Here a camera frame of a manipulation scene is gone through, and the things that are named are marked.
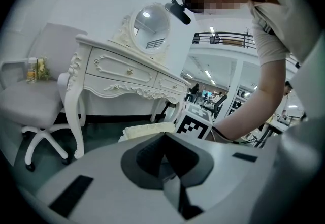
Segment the chair base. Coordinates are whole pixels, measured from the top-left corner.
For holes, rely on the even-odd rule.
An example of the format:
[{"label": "chair base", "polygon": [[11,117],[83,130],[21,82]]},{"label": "chair base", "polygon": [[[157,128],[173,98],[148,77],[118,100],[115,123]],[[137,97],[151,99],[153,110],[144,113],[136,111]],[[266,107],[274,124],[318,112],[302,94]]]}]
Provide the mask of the chair base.
[{"label": "chair base", "polygon": [[27,149],[27,153],[25,156],[26,168],[31,172],[33,172],[35,170],[35,166],[32,163],[31,158],[33,156],[36,146],[43,138],[45,138],[47,141],[49,141],[49,143],[59,153],[59,155],[62,157],[62,163],[65,165],[68,165],[70,163],[68,153],[65,152],[63,150],[63,148],[54,140],[51,133],[54,131],[57,131],[59,129],[69,129],[69,128],[70,127],[68,124],[56,124],[56,125],[51,126],[48,129],[44,129],[44,130],[39,129],[37,127],[33,127],[33,126],[24,126],[21,130],[23,132],[23,134],[25,134],[28,131],[36,133],[36,135],[33,137],[32,141]]}]

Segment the black slot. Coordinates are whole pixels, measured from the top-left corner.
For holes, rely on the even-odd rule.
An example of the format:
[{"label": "black slot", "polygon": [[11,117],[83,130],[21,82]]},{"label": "black slot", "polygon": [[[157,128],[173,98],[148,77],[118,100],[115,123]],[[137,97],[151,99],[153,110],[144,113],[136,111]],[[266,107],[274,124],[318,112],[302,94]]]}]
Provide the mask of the black slot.
[{"label": "black slot", "polygon": [[67,218],[90,186],[93,178],[79,175],[50,205],[50,209]]},{"label": "black slot", "polygon": [[257,159],[257,156],[243,154],[243,153],[234,153],[233,157],[236,157],[236,158],[241,159],[241,160],[249,161],[249,162],[252,162],[252,163],[254,163],[256,161],[256,159]]}]

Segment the metal balcony railing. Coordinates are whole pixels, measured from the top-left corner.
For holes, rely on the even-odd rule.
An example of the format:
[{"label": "metal balcony railing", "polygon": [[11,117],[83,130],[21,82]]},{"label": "metal balcony railing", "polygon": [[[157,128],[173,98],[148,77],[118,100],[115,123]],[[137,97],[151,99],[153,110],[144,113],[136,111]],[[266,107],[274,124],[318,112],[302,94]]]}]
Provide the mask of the metal balcony railing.
[{"label": "metal balcony railing", "polygon": [[164,40],[165,39],[162,38],[162,39],[159,39],[159,40],[155,40],[155,41],[148,42],[146,49],[154,48],[154,47],[159,47],[164,42]]},{"label": "metal balcony railing", "polygon": [[216,31],[215,33],[195,33],[192,43],[224,44],[242,48],[256,49],[253,35],[232,33],[229,31]]}]

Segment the drawer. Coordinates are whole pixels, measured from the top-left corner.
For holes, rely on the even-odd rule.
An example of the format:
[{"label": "drawer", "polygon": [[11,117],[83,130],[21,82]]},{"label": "drawer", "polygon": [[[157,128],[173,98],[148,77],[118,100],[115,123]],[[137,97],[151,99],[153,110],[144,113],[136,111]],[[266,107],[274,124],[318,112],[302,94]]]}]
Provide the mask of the drawer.
[{"label": "drawer", "polygon": [[103,98],[114,98],[123,94],[132,93],[150,100],[165,98],[173,104],[183,98],[182,95],[170,93],[169,91],[129,82],[105,79],[90,74],[85,75],[83,88]]},{"label": "drawer", "polygon": [[186,90],[184,83],[181,83],[162,73],[158,73],[153,87],[175,94],[183,94]]},{"label": "drawer", "polygon": [[93,48],[86,73],[152,87],[158,72],[127,57]]}]

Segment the white pillar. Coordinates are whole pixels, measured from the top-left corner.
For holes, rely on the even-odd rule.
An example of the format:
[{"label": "white pillar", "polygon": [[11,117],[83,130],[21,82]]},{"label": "white pillar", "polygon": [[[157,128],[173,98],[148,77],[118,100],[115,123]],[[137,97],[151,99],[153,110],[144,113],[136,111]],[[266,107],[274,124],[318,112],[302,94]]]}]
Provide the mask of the white pillar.
[{"label": "white pillar", "polygon": [[230,84],[230,88],[229,88],[229,91],[227,94],[228,98],[223,102],[222,109],[220,110],[220,112],[217,116],[216,122],[223,120],[227,116],[227,111],[228,111],[229,107],[231,106],[233,99],[237,95],[237,87],[239,85],[240,76],[242,74],[243,64],[244,64],[243,60],[237,60],[235,73],[234,73],[234,76],[233,76],[233,79],[232,79],[232,82]]}]

